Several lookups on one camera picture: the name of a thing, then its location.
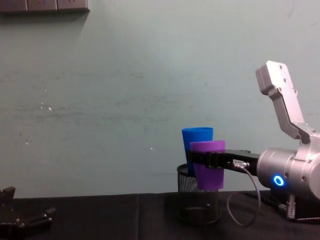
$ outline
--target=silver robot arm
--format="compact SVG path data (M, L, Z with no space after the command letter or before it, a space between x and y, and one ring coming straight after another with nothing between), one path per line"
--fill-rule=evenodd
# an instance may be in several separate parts
M255 73L261 93L273 101L281 129L300 139L297 151L271 148L261 154L259 181L267 188L283 188L291 198L320 199L320 133L305 123L287 66L268 61Z

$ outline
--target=blue led ring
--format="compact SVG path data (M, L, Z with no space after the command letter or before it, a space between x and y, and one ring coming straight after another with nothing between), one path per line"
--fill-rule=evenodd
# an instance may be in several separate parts
M285 184L284 179L279 175L274 176L273 181L279 187L281 187L281 186L283 186Z

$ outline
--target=blue cup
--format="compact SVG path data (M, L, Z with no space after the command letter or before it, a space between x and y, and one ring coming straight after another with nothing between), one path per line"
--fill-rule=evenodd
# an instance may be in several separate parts
M190 127L182 129L182 138L184 144L184 151L186 162L188 164L189 173L194 173L193 163L188 161L187 151L190 150L190 143L192 142L206 142L214 139L213 127Z

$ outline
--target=black clamp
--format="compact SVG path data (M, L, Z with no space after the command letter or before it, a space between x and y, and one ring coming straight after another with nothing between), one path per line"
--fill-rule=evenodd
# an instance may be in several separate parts
M26 218L10 206L15 190L14 187L8 187L0 191L0 239L23 240L50 229L56 209L52 207L41 215Z
M205 165L207 168L223 168L236 172L242 171L235 167L235 163L246 163L247 170L254 176L257 175L257 162L259 154L251 153L248 150L225 150L223 152L187 152L188 161Z

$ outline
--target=purple cup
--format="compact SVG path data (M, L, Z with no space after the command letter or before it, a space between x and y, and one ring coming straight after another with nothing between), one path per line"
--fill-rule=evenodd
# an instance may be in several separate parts
M224 152L226 142L220 141L198 141L190 142L190 149L195 152ZM207 168L203 164L194 163L197 186L201 190L217 191L224 188L223 168Z

